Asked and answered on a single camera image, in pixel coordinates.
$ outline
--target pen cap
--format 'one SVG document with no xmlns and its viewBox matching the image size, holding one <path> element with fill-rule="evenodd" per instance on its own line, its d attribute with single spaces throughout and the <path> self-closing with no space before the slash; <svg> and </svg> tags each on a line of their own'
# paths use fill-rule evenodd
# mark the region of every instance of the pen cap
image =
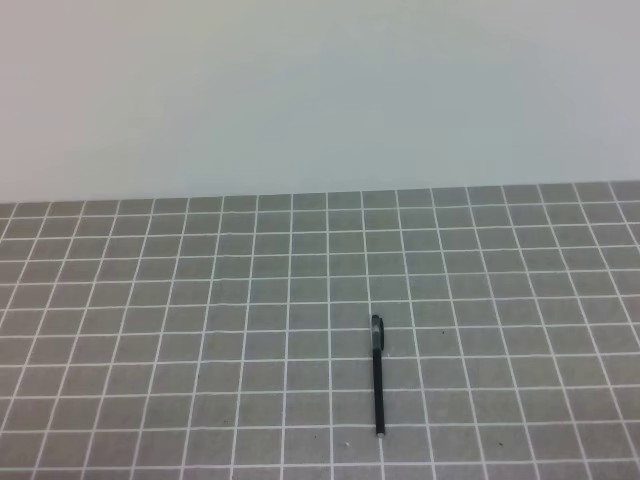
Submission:
<svg viewBox="0 0 640 480">
<path fill-rule="evenodd" d="M 371 344 L 374 350 L 384 350 L 384 323 L 378 315 L 371 317 Z"/>
</svg>

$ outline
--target gray cutting mat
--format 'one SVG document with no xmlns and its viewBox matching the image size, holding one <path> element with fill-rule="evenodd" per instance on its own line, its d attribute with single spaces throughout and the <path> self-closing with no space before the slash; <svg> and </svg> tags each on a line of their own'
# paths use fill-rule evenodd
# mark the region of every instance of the gray cutting mat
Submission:
<svg viewBox="0 0 640 480">
<path fill-rule="evenodd" d="M 0 205 L 2 232 L 1 480 L 640 478 L 640 182 Z"/>
</svg>

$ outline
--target white backdrop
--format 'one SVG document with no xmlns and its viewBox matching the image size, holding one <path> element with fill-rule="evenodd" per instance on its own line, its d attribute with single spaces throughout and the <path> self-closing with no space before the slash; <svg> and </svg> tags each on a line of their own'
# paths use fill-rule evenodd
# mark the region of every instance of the white backdrop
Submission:
<svg viewBox="0 0 640 480">
<path fill-rule="evenodd" d="M 0 3 L 0 201 L 640 177 L 637 0 Z"/>
</svg>

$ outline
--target black pen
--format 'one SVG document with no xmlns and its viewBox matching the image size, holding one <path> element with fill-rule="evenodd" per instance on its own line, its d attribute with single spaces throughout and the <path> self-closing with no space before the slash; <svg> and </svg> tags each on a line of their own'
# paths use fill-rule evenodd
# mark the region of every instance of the black pen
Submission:
<svg viewBox="0 0 640 480">
<path fill-rule="evenodd" d="M 378 315 L 371 317 L 371 344 L 373 346 L 373 399 L 376 413 L 376 436 L 384 437 L 384 399 L 382 394 L 382 350 L 384 350 L 384 324 Z"/>
</svg>

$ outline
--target pen barrel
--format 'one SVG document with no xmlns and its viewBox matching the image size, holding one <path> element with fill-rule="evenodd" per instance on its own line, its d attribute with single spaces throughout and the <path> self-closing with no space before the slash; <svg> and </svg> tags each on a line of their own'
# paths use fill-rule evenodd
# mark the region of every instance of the pen barrel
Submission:
<svg viewBox="0 0 640 480">
<path fill-rule="evenodd" d="M 384 400 L 382 396 L 382 352 L 373 350 L 373 396 L 376 415 L 376 435 L 385 434 L 384 427 Z"/>
</svg>

